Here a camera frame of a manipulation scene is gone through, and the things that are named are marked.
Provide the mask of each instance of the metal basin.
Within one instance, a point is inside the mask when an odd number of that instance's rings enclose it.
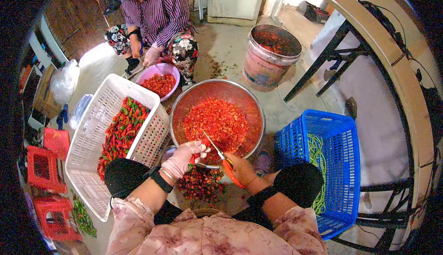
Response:
[[[231,102],[245,114],[249,130],[245,141],[235,155],[248,158],[259,146],[266,127],[263,109],[257,98],[245,87],[225,79],[209,79],[186,89],[175,101],[171,110],[171,136],[179,146],[187,142],[183,121],[192,107],[213,97]]]

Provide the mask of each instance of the pink bucket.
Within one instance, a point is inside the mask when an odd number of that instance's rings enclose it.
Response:
[[[255,26],[248,37],[243,80],[256,91],[272,91],[301,51],[300,42],[288,31],[270,24]]]
[[[138,85],[141,85],[145,81],[145,79],[150,79],[155,74],[158,74],[161,76],[163,76],[165,74],[171,74],[175,78],[175,85],[172,88],[171,92],[169,92],[169,94],[167,94],[166,96],[160,98],[160,101],[165,101],[175,92],[175,90],[179,86],[179,83],[180,83],[179,70],[173,64],[168,64],[168,63],[155,64],[155,65],[150,66],[146,70],[144,70],[141,73],[141,75],[139,76],[139,78],[137,79],[136,83]]]

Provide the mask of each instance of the white plastic basket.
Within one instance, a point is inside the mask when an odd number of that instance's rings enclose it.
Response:
[[[127,159],[148,167],[159,163],[170,140],[169,116],[157,94],[115,74],[98,88],[83,114],[69,147],[65,171],[84,203],[101,220],[107,221],[111,194],[97,174],[105,131],[119,112],[126,97],[151,110],[132,143]]]

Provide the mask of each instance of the sleeve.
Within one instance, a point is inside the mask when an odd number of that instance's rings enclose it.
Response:
[[[327,254],[312,208],[295,206],[274,221],[274,233],[301,254]]]
[[[138,250],[154,227],[154,213],[139,198],[114,198],[114,228],[109,237],[107,255],[129,254]]]
[[[121,10],[123,11],[123,16],[125,16],[125,22],[126,22],[126,26],[127,27],[131,27],[134,24],[134,22],[131,20],[131,18],[129,17],[129,15],[127,14],[127,9],[128,7],[126,6],[126,3],[128,2],[127,0],[120,0],[121,1]]]
[[[157,36],[158,46],[166,45],[175,33],[185,28],[189,20],[189,8],[186,0],[164,0],[164,6],[169,23]]]

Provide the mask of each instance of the pink plastic basin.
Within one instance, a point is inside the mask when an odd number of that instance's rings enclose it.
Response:
[[[139,78],[137,79],[136,83],[138,85],[141,85],[143,83],[143,81],[145,81],[145,79],[150,79],[155,74],[158,74],[161,76],[163,76],[165,74],[171,74],[175,78],[175,85],[172,88],[171,92],[169,92],[169,94],[167,94],[166,96],[160,98],[160,101],[165,101],[175,92],[175,90],[177,89],[177,86],[179,85],[179,82],[180,82],[179,70],[172,64],[168,64],[168,63],[155,64],[155,65],[150,66],[146,70],[144,70],[141,73],[141,75],[139,76]]]

